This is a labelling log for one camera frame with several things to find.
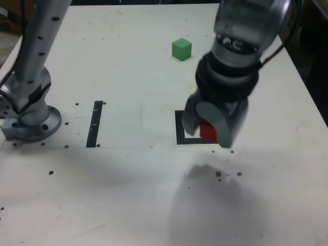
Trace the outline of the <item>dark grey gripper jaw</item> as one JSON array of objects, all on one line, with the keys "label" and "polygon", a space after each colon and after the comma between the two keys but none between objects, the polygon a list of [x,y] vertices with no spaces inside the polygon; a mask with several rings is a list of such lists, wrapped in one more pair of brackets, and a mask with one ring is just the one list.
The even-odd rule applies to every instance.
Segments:
[{"label": "dark grey gripper jaw", "polygon": [[182,114],[182,126],[189,135],[195,135],[199,127],[201,118],[196,111],[196,106],[202,98],[199,93],[193,93],[187,100]]}]

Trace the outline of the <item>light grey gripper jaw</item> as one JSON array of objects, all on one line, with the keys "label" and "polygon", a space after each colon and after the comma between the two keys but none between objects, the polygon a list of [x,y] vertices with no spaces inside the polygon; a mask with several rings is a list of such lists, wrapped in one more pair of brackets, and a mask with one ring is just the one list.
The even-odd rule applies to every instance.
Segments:
[{"label": "light grey gripper jaw", "polygon": [[247,99],[234,102],[213,104],[202,101],[196,111],[201,118],[200,137],[222,148],[231,148],[248,112]]}]

